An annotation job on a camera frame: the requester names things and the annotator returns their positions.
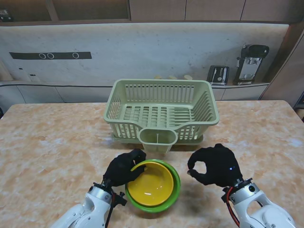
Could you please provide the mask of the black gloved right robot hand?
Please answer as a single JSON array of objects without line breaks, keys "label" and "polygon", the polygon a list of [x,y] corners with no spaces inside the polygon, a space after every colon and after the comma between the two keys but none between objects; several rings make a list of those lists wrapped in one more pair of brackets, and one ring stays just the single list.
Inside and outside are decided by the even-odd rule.
[{"label": "black gloved right robot hand", "polygon": [[[206,173],[199,173],[194,169],[196,162],[205,163]],[[234,153],[220,143],[214,147],[195,151],[188,160],[188,169],[187,173],[203,185],[215,184],[219,187],[228,187],[243,180]]]}]

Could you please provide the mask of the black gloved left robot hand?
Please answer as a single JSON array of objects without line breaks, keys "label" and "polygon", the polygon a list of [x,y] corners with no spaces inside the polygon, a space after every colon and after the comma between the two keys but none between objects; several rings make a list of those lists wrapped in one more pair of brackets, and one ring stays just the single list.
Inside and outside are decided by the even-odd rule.
[{"label": "black gloved left robot hand", "polygon": [[103,183],[107,187],[118,187],[134,181],[144,172],[145,167],[139,166],[133,171],[132,168],[145,160],[146,153],[140,149],[118,155],[103,175]]}]

